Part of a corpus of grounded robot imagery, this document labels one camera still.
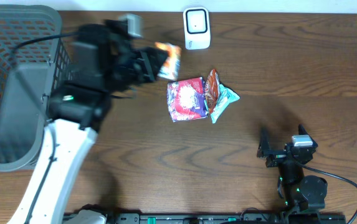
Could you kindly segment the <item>orange white snack packet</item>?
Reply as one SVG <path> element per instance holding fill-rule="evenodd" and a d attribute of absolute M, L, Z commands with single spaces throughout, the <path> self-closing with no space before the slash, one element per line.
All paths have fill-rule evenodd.
<path fill-rule="evenodd" d="M 155 47 L 168 53 L 168 58 L 161 67 L 158 76 L 168 80 L 176 81 L 181 60 L 181 48 L 170 43 L 155 42 Z"/>

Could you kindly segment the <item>teal snack packet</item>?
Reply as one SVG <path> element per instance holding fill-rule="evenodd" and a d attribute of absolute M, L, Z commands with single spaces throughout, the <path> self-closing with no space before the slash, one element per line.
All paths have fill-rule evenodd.
<path fill-rule="evenodd" d="M 220 115 L 228 107 L 230 103 L 233 103 L 240 99 L 240 96 L 232 91 L 230 88 L 225 87 L 223 84 L 219 85 L 220 94 L 217 98 L 216 105 L 211 112 L 212 124 L 215 124 Z"/>

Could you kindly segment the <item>red purple snack bag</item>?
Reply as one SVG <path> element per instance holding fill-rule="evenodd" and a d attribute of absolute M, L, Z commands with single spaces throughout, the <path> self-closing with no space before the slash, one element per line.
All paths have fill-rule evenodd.
<path fill-rule="evenodd" d="M 168 111 L 173 122 L 203 119 L 208 116 L 202 77 L 169 83 Z"/>

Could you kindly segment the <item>brown orange snack packet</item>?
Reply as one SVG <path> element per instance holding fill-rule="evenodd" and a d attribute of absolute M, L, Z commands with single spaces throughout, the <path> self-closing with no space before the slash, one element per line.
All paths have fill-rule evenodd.
<path fill-rule="evenodd" d="M 219 77 L 216 69 L 212 69 L 207 77 L 205 86 L 204 86 L 204 96 L 207 103 L 207 108 L 209 114 L 211 114 L 217 104 L 217 100 L 220 95 L 219 90 Z"/>

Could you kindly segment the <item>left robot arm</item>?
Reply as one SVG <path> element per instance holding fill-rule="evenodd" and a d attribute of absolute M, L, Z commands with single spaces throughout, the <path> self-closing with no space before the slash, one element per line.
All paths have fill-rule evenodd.
<path fill-rule="evenodd" d="M 47 107 L 39 158 L 11 223 L 61 223 L 77 174 L 112 107 L 112 94 L 156 81 L 164 50 L 134 49 L 141 18 L 127 14 L 72 33 L 74 59 L 62 71 Z"/>

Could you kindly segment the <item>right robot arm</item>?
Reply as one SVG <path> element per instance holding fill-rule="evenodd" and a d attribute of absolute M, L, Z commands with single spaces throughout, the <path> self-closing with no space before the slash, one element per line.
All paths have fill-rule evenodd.
<path fill-rule="evenodd" d="M 298 222 L 303 214 L 314 214 L 325 208 L 327 181 L 315 175 L 306 176 L 303 166 L 313 159 L 318 144 L 300 124 L 298 134 L 283 149 L 272 149 L 265 128 L 260 132 L 257 157 L 265 159 L 265 166 L 279 171 L 278 194 L 287 204 L 280 214 L 283 223 Z"/>

